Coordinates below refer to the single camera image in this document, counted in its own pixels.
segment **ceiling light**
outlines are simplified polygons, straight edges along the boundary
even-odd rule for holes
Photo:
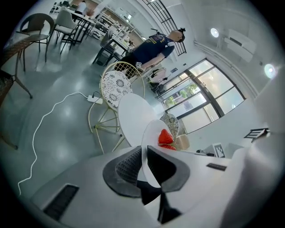
[[[275,70],[274,66],[271,64],[266,64],[264,67],[264,73],[267,77],[274,78],[277,74],[277,71]]]
[[[215,28],[211,29],[211,34],[213,37],[217,38],[219,36],[219,31]]]

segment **air conditioner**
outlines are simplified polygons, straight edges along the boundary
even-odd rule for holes
[[[229,49],[234,51],[237,55],[239,55],[247,62],[251,61],[253,54],[257,48],[255,42],[232,29],[229,29],[228,38],[225,37],[224,41],[228,44]]]

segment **strawberry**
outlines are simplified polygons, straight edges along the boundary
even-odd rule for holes
[[[166,130],[163,129],[159,135],[159,143],[160,144],[170,144],[173,143],[172,135]]]
[[[166,144],[163,144],[163,145],[160,145],[160,147],[163,147],[163,148],[166,148],[166,149],[169,149],[169,150],[176,150],[176,148],[174,146],[171,146],[171,145],[166,145]]]

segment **gray floor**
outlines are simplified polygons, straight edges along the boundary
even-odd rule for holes
[[[80,91],[88,96],[99,91],[100,75],[104,68],[92,64],[100,49],[99,41],[88,37],[70,51],[69,45],[66,45],[60,55],[62,45],[55,45],[55,38],[52,38],[46,63],[45,45],[41,45],[40,53],[37,44],[27,48],[26,72],[23,72],[22,64],[19,64],[18,76],[32,93],[33,99],[30,100],[28,94],[14,84],[0,110],[1,132],[19,146],[15,151],[0,142],[0,163],[16,194],[17,183],[29,176],[30,166],[35,159],[32,138],[41,117],[70,93]],[[14,74],[15,61],[15,58],[10,59],[2,69]],[[134,85],[135,90],[141,94],[139,84]],[[148,86],[145,98],[158,115],[162,115],[163,108],[154,99]],[[87,114],[90,106],[91,103],[83,96],[74,95],[57,105],[44,118],[35,136],[37,161],[33,167],[33,176],[21,184],[23,196],[31,197],[43,184],[73,164],[102,154],[97,136],[91,134],[88,127]],[[95,105],[91,113],[93,125],[103,115],[105,108],[104,104]],[[110,152],[119,136],[104,131],[100,131],[100,135],[105,152]]]

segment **round white table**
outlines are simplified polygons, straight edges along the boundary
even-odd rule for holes
[[[140,146],[147,125],[158,119],[145,99],[136,94],[126,94],[119,102],[118,120],[122,133],[131,147]]]

